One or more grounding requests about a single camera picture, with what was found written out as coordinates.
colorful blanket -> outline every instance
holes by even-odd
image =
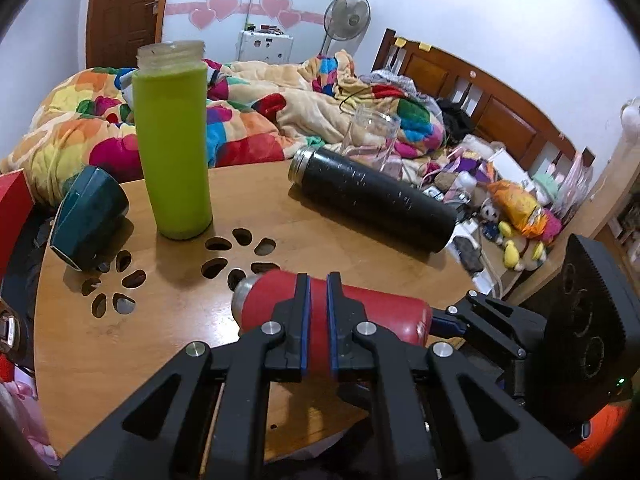
[[[399,89],[357,79],[345,52],[302,65],[205,61],[217,70],[207,93],[209,167],[284,160],[301,146],[340,143],[359,104],[400,116],[396,146],[403,157],[442,142],[444,128],[428,110]],[[52,206],[87,164],[119,182],[142,178],[134,113],[120,86],[131,70],[92,68],[55,87],[29,133],[0,160],[0,172],[23,168],[37,200]]]

black thermos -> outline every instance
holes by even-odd
[[[456,225],[452,207],[324,148],[300,148],[289,180],[311,199],[433,253],[444,248]]]

sticker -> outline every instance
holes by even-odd
[[[15,317],[11,316],[9,318],[9,333],[6,338],[6,343],[9,345],[9,348],[14,347],[14,338],[15,338]]]

clear bottle neck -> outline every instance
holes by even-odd
[[[141,46],[138,68],[142,73],[184,70],[202,63],[204,41],[171,41]]]

red thermos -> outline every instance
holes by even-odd
[[[231,300],[231,312],[243,331],[271,319],[276,303],[293,297],[296,275],[271,270],[245,278]],[[343,285],[344,295],[364,305],[367,318],[392,330],[402,341],[424,345],[431,327],[431,307],[423,300]],[[329,344],[326,323],[326,281],[311,279],[311,327],[309,371],[329,374]]]

